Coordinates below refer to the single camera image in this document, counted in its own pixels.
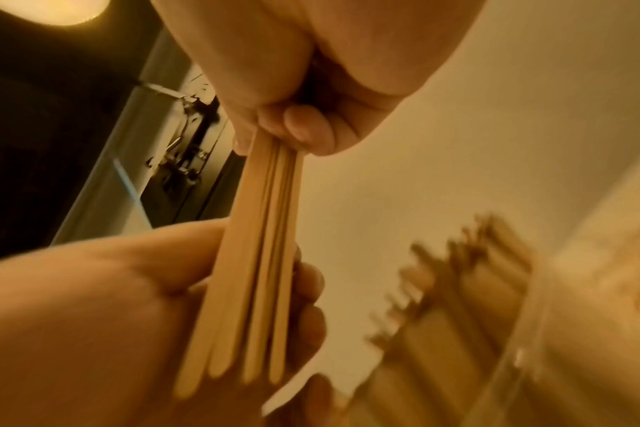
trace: lamp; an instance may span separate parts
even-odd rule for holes
[[[0,0],[0,10],[45,25],[75,25],[95,18],[109,0]]]

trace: white wall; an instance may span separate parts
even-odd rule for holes
[[[311,369],[353,387],[368,312],[420,238],[474,212],[556,249],[640,154],[640,0],[489,0],[451,61],[359,147],[309,158],[298,240],[327,279]]]

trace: hand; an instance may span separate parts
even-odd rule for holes
[[[257,123],[317,155],[366,137],[458,46],[484,0],[152,0],[246,154]]]
[[[224,220],[42,250],[0,262],[0,426],[322,426],[321,376],[263,419],[275,389],[236,372],[176,402],[172,384]],[[297,261],[291,376],[323,343],[320,272]]]

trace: dark background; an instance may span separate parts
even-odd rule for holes
[[[0,257],[50,244],[160,29],[148,0],[74,27],[0,11]]]

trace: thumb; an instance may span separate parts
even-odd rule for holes
[[[313,375],[304,388],[264,420],[265,427],[329,427],[334,389],[327,377]]]

